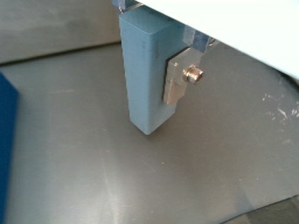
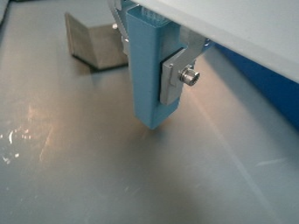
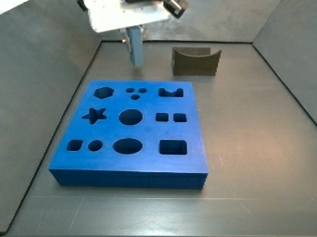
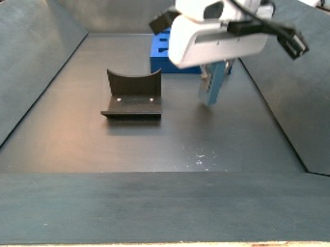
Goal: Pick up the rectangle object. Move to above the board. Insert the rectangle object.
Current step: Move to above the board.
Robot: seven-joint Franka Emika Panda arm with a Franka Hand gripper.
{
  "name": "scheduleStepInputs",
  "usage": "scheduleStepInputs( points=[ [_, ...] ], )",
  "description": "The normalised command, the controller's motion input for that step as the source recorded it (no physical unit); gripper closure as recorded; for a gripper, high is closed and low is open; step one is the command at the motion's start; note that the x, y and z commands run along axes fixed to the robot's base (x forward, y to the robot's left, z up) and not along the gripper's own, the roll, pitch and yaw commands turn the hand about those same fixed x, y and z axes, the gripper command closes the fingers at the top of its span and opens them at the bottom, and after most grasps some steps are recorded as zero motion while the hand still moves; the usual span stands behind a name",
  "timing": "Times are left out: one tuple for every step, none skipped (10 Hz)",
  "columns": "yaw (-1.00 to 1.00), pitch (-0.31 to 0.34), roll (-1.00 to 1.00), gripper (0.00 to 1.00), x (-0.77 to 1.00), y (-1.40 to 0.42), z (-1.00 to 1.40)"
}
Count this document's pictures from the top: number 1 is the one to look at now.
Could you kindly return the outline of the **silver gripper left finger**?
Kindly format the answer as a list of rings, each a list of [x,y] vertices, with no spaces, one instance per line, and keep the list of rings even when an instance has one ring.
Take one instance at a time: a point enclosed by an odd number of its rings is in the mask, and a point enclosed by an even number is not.
[[[141,6],[136,0],[112,0],[112,5],[120,13],[124,13]]]

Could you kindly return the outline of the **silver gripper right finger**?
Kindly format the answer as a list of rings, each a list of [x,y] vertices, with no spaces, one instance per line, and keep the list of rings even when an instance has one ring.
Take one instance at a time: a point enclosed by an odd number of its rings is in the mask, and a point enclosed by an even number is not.
[[[167,60],[163,101],[168,105],[183,98],[188,84],[200,82],[201,58],[215,46],[215,38],[188,25],[184,26],[181,40],[187,46]]]

